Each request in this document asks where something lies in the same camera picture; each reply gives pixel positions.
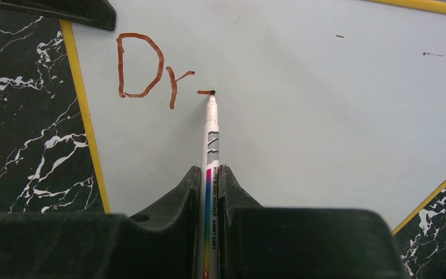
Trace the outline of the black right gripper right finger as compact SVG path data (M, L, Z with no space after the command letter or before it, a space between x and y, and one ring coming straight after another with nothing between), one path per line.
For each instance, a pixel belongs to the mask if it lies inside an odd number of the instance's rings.
M220 168L222 278L406 278L391 232L363 209L266 208Z

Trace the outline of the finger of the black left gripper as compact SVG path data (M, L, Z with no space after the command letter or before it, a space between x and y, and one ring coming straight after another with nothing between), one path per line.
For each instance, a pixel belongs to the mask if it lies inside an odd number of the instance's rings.
M0 8L68 20L106 31L116 29L116 11L105 0L0 0Z

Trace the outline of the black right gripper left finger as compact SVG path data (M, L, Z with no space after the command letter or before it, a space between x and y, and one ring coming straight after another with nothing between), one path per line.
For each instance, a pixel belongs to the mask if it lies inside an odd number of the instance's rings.
M0 278L190 278L200 175L132 216L0 213Z

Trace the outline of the white marker pen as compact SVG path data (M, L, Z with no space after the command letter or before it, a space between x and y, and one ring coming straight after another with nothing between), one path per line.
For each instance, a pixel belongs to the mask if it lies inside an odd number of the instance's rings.
M218 105L215 91L208 95L204 121L202 163L200 166L199 219L197 224L194 278L220 277L218 243L218 172L219 142Z

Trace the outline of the yellow framed whiteboard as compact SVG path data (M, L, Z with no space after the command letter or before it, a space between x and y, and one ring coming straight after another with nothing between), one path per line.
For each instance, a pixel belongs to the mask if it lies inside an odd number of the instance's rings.
M113 1L62 22L106 211L134 214L202 160L262 205L401 224L446 180L446 15L368 1Z

